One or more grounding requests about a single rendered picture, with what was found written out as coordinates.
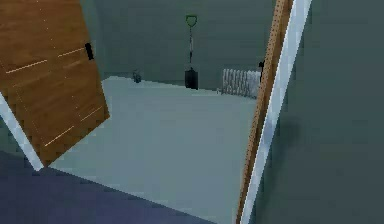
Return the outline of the white radiator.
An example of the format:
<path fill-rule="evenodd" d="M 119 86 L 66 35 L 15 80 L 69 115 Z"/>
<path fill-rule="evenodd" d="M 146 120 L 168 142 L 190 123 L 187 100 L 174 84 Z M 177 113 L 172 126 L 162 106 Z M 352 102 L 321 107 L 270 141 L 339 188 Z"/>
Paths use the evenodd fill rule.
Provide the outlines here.
<path fill-rule="evenodd" d="M 256 99 L 260 82 L 259 71 L 224 69 L 221 93 Z"/>

